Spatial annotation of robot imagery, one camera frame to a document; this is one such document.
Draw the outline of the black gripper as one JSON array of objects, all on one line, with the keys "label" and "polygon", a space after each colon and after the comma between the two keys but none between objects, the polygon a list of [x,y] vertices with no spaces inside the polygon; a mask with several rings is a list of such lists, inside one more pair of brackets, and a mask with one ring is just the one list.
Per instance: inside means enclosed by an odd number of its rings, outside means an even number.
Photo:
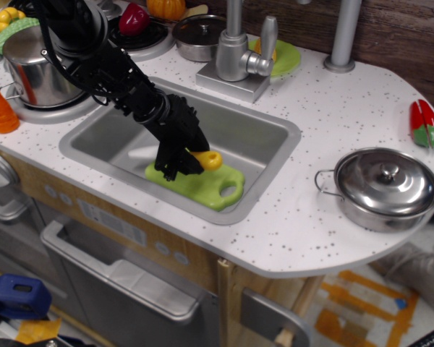
[{"label": "black gripper", "polygon": [[210,150],[200,128],[197,111],[187,99],[178,95],[159,94],[160,103],[140,119],[140,123],[159,141],[155,169],[167,181],[174,181],[179,172],[201,174],[204,168],[192,152]]}]

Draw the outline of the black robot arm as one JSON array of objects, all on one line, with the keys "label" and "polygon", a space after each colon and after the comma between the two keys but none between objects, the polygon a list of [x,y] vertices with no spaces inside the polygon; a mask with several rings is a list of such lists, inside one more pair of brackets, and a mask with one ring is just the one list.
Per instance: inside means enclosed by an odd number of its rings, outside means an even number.
[{"label": "black robot arm", "polygon": [[109,39],[105,14],[87,1],[33,1],[46,58],[75,87],[105,98],[158,141],[155,168],[168,181],[201,174],[194,152],[210,149],[187,100],[158,89]]}]

